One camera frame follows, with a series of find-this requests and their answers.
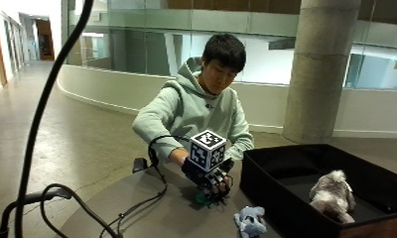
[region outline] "hoodie hood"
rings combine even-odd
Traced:
[[[197,77],[201,73],[201,58],[189,58],[184,65],[181,65],[177,71],[177,83],[184,87],[185,90],[193,91],[208,99],[214,99],[218,96],[208,93],[198,84]],[[173,81],[167,82],[165,86],[173,86]]]

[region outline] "black cable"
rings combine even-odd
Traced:
[[[185,138],[185,137],[181,137],[181,136],[171,136],[171,135],[164,135],[164,136],[159,136],[159,137],[156,137],[149,143],[148,143],[148,149],[147,149],[147,153],[148,153],[148,158],[149,158],[149,160],[151,160],[151,166],[152,167],[155,167],[155,169],[156,169],[156,171],[157,171],[157,173],[159,173],[159,175],[160,175],[160,179],[161,179],[161,181],[163,181],[163,184],[164,184],[164,190],[163,191],[160,191],[159,193],[157,193],[157,195],[155,195],[153,197],[151,197],[149,199],[147,199],[147,200],[144,200],[144,201],[141,201],[140,203],[137,203],[135,206],[132,206],[128,210],[127,210],[127,212],[124,212],[124,213],[120,213],[119,214],[119,216],[117,216],[117,219],[116,220],[113,220],[109,224],[108,224],[108,226],[112,226],[112,224],[115,223],[115,222],[117,222],[117,225],[116,225],[116,231],[117,231],[117,235],[120,235],[120,223],[121,223],[121,220],[143,205],[143,204],[145,204],[147,202],[149,202],[149,201],[152,201],[152,200],[155,200],[155,199],[160,199],[163,196],[164,196],[164,194],[165,194],[165,192],[167,192],[167,190],[168,190],[168,183],[167,183],[167,180],[165,180],[165,178],[164,178],[164,175],[161,174],[161,172],[160,172],[160,170],[159,170],[159,167],[157,167],[157,163],[159,163],[159,159],[156,158],[156,153],[155,153],[155,151],[153,151],[153,149],[152,149],[152,145],[157,142],[157,140],[160,140],[161,138],[167,138],[167,137],[172,137],[172,138],[175,138],[175,139],[179,139],[179,140],[183,140],[183,141],[189,141],[189,139],[188,138]],[[100,233],[100,236],[99,236],[99,238],[101,238],[103,237],[103,234],[104,234],[104,232],[105,232],[105,230],[103,230],[101,231],[101,233]]]
[[[119,235],[116,235],[116,233],[112,231],[112,229],[109,228],[109,226],[105,224],[105,222],[100,219],[100,217],[93,213],[93,211],[89,209],[88,205],[83,202],[81,198],[77,196],[77,194],[64,185],[57,184],[57,183],[52,183],[51,185],[48,185],[43,191],[42,194],[42,201],[40,201],[40,210],[42,210],[42,217],[47,223],[47,225],[51,227],[51,229],[56,232],[56,234],[59,234],[63,238],[68,238],[68,236],[53,226],[52,222],[50,221],[47,215],[46,215],[46,209],[44,209],[44,200],[46,200],[46,195],[48,190],[52,187],[60,187],[61,189],[64,189],[71,195],[72,197],[76,199],[79,205],[81,206],[83,210],[85,211],[85,213],[93,218],[93,220],[103,226],[104,230],[108,232],[108,234],[111,235],[111,237],[117,238],[120,237]]]
[[[157,170],[157,172],[159,172],[159,174],[160,174],[160,178],[161,178],[161,181],[163,181],[163,183],[164,183],[164,189],[163,189],[163,191],[160,191],[159,193],[157,193],[157,195],[155,195],[153,197],[151,197],[149,199],[147,199],[147,200],[144,200],[144,201],[141,201],[140,203],[137,203],[135,206],[132,206],[128,210],[127,210],[127,212],[124,212],[124,213],[121,213],[119,216],[117,216],[117,219],[116,220],[113,220],[109,224],[108,224],[108,226],[112,226],[112,224],[115,223],[115,222],[117,222],[117,226],[116,226],[116,231],[117,231],[117,235],[120,234],[120,223],[121,223],[121,220],[143,205],[143,204],[145,204],[147,202],[149,202],[149,201],[152,201],[152,200],[155,200],[155,199],[160,199],[163,196],[164,196],[164,194],[167,193],[167,190],[168,190],[168,183],[167,183],[167,181],[165,181],[165,179],[164,179],[164,175],[160,173],[160,171],[159,171],[159,168],[157,167],[155,167],[155,169]],[[103,230],[101,231],[101,233],[100,233],[100,238],[103,237],[103,234],[104,234],[104,232],[105,232],[105,230]]]
[[[16,238],[23,238],[24,197],[26,197],[26,193],[27,193],[30,170],[31,170],[31,164],[32,164],[32,154],[34,154],[34,148],[35,148],[35,143],[36,143],[39,125],[40,125],[40,121],[42,121],[43,113],[44,113],[44,108],[46,108],[46,105],[48,102],[48,98],[51,95],[51,91],[53,88],[59,70],[64,64],[65,57],[68,56],[69,51],[79,39],[79,36],[81,35],[84,27],[88,23],[93,3],[95,3],[93,0],[85,0],[80,20],[77,22],[75,30],[72,31],[72,33],[69,35],[68,40],[61,48],[61,51],[56,58],[56,61],[53,63],[53,67],[51,70],[48,80],[46,82],[43,94],[40,97],[40,101],[39,101],[39,105],[38,105],[38,109],[36,109],[36,113],[35,113],[35,117],[34,117],[34,121],[32,121],[32,125],[31,125],[31,131],[30,131],[27,148],[26,148],[24,166],[23,166],[23,172],[22,172],[22,182],[20,182],[20,186],[19,186],[19,193],[18,193],[18,199],[16,199],[16,212],[15,212],[15,237]]]

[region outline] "light green hoodie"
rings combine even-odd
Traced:
[[[163,135],[189,138],[210,130],[232,142],[225,159],[242,160],[244,151],[253,149],[253,136],[237,92],[228,87],[217,96],[206,93],[196,79],[200,68],[200,58],[191,58],[181,65],[176,79],[164,83],[155,99],[139,111],[132,129],[147,143]],[[152,146],[163,162],[179,147],[189,151],[188,143],[173,138],[163,138]]]

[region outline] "plush toy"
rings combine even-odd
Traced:
[[[354,209],[355,201],[343,171],[333,171],[318,179],[309,199],[310,205],[330,219],[342,224],[354,222],[347,213]]]
[[[264,219],[265,208],[261,206],[246,206],[240,213],[234,214],[236,223],[242,238],[257,238],[266,233],[266,222]]]

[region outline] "white cube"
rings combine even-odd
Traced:
[[[205,172],[210,172],[224,161],[226,139],[205,130],[189,139],[191,162]]]

